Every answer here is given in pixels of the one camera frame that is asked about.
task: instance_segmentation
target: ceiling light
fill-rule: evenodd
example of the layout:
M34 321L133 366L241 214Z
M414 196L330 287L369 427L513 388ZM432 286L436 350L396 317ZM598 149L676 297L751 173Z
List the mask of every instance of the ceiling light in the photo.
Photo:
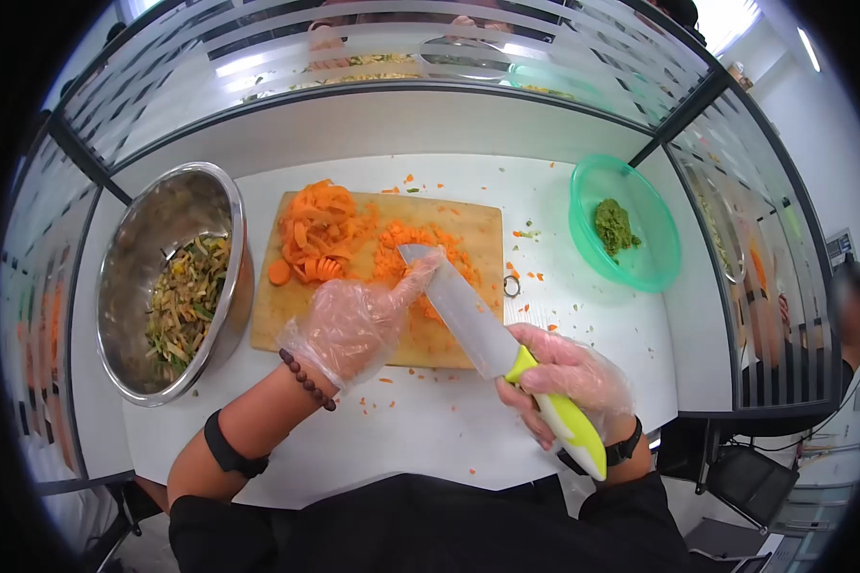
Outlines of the ceiling light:
M822 69L819 68L819 61L815 58L815 52L813 52L813 45L809 42L809 37L806 36L806 31L802 28L798 28L797 31L800 32L800 40L803 40L803 46L806 47L806 52L809 53L809 59L813 61L813 67L816 72L821 72Z

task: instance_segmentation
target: black sleeve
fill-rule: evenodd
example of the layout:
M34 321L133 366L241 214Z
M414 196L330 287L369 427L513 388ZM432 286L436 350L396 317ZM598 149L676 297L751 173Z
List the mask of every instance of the black sleeve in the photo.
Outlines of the black sleeve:
M170 512L169 542L182 573L273 572L277 542L254 508L185 495Z
M579 519L617 540L610 546L624 548L616 559L630 567L626 570L688 570L688 548L668 510L658 472L597 490L586 498Z

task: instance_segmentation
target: carrot shavings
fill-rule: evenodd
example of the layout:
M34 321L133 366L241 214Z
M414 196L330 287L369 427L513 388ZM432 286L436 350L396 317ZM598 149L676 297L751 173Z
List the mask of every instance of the carrot shavings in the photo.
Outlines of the carrot shavings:
M439 210L445 211L446 207L441 206ZM408 271L404 259L398 252L398 246L416 243L425 246L442 245L446 250L447 260L459 271L462 278L476 289L482 285L481 272L472 264L469 253L463 250L462 238L448 234L436 223L410 226L394 220L386 225L385 231L379 233L377 238L378 246L373 253L373 281L385 283L390 288L398 284ZM421 295L413 304L410 313L412 321L424 317L443 325L443 319L424 295Z
M350 259L375 235L377 221L376 205L357 213L350 192L331 179L306 185L278 219L280 255L302 282L347 277ZM280 260L269 269L275 284L292 276L284 273Z

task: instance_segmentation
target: green paste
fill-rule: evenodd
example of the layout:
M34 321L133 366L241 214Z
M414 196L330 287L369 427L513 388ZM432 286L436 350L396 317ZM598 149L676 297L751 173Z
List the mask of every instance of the green paste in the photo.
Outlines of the green paste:
M615 264L618 259L614 256L623 248L639 246L641 241L637 235L631 233L631 221L627 217L627 211L623 209L618 201L606 199L596 206L596 234L605 245L605 252L612 258Z

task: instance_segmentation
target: green plastic bowl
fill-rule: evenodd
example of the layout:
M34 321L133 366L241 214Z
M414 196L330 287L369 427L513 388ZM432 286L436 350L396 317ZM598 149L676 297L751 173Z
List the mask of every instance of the green plastic bowl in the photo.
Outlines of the green plastic bowl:
M643 241L619 252L618 264L596 234L595 209L605 199L614 199L627 210L631 231ZM608 155L590 155L573 170L570 236L599 274L638 291L665 291L681 267L678 231L665 202L636 169Z

